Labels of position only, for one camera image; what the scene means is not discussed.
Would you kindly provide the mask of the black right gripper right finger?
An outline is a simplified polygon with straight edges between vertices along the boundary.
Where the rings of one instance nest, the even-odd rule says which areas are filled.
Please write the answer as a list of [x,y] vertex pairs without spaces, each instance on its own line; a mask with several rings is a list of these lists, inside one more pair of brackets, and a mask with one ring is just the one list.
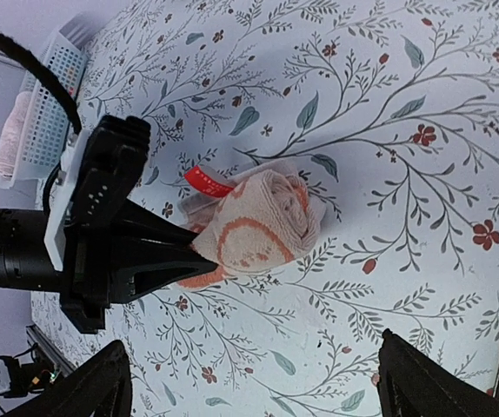
[[377,392],[383,416],[499,416],[499,400],[456,378],[385,329]]

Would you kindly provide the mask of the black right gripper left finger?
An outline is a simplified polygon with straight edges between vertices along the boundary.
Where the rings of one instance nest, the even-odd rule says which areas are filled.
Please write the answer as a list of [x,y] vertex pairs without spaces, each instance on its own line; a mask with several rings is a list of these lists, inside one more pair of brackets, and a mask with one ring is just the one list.
[[130,416],[130,358],[114,340],[82,366],[7,416]]

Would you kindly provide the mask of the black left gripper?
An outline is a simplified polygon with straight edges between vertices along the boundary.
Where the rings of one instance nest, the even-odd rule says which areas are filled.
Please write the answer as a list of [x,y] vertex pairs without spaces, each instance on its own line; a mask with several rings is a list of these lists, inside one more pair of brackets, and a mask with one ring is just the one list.
[[197,233],[131,202],[148,159],[150,125],[104,116],[69,168],[74,181],[63,261],[60,307],[82,334],[105,328],[105,312],[218,265],[188,248],[150,248],[148,241],[189,246]]

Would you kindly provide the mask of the orange patterned towel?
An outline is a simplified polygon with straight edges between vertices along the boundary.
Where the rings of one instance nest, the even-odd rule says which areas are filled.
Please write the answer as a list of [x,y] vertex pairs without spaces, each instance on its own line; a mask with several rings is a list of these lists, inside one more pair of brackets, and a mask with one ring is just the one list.
[[218,267],[180,281],[182,288],[281,267],[308,255],[320,237],[325,205],[293,162],[267,162],[231,179],[197,165],[184,178],[194,189],[178,206],[184,227],[197,233],[190,246]]

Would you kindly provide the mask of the pink towel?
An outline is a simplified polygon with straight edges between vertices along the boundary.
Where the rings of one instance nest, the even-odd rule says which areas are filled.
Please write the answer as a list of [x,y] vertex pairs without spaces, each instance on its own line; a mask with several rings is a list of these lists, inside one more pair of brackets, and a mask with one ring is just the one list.
[[17,95],[14,107],[3,125],[0,135],[0,175],[3,177],[13,175],[31,96],[31,91],[22,91]]

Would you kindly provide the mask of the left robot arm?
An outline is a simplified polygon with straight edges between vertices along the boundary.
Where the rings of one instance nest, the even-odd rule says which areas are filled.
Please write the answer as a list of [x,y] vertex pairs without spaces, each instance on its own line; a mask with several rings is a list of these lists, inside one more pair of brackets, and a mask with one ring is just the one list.
[[150,126],[105,116],[77,138],[48,214],[0,208],[0,288],[59,294],[83,334],[106,311],[172,283],[216,270],[191,247],[195,233],[134,203]]

